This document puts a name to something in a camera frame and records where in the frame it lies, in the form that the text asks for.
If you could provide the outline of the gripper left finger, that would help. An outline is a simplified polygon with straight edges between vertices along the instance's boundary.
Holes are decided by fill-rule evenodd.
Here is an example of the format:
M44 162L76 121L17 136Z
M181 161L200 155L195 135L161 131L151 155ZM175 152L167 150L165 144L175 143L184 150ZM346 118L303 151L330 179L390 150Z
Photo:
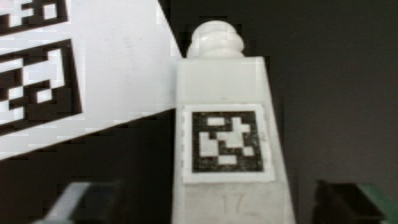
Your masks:
M119 182L72 182L31 224L117 224L120 193Z

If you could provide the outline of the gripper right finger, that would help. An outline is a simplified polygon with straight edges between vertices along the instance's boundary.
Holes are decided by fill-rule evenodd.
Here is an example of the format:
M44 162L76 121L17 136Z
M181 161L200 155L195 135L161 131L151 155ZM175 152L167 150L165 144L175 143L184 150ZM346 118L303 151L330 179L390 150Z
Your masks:
M310 224L390 224L390 199L369 183L318 182Z

